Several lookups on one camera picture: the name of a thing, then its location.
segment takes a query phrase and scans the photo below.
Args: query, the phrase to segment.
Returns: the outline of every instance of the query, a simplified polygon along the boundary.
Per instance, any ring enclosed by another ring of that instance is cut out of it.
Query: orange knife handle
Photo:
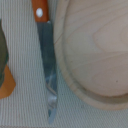
[[[36,22],[49,21],[47,0],[32,0],[32,7]]]

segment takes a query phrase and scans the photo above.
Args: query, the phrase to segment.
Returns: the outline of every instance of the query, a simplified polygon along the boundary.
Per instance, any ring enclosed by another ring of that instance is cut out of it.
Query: metal blade
[[[1,19],[0,19],[0,87],[4,81],[4,69],[9,59],[8,49],[6,45],[6,39],[2,30]]]
[[[53,44],[53,30],[51,22],[37,23],[43,67],[45,73],[45,82],[47,88],[48,100],[48,122],[54,121],[57,108],[57,75],[56,58]]]

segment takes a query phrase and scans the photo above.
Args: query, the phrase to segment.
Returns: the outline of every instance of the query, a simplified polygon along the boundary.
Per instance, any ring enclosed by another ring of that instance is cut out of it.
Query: green object
[[[6,45],[6,39],[4,32],[2,30],[1,20],[0,20],[0,87],[4,81],[4,68],[7,64],[9,55]]]

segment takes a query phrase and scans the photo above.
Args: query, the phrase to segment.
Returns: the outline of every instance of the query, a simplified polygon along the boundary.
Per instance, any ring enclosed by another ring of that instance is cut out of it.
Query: knife
[[[53,44],[53,29],[49,21],[47,0],[32,0],[33,12],[37,23],[40,48],[47,89],[48,123],[52,124],[57,110],[57,73]]]
[[[6,39],[2,30],[2,24],[0,19],[0,87],[4,81],[4,69],[9,59],[8,49],[6,45]]]

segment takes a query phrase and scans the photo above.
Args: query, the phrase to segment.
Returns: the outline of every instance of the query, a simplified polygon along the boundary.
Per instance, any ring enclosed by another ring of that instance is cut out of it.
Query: orange object
[[[49,21],[47,0],[32,0],[32,7],[36,22]],[[41,17],[37,16],[37,9],[42,9],[43,15]]]
[[[16,83],[7,65],[5,67],[4,74],[4,82],[0,88],[0,99],[10,96],[16,86]]]

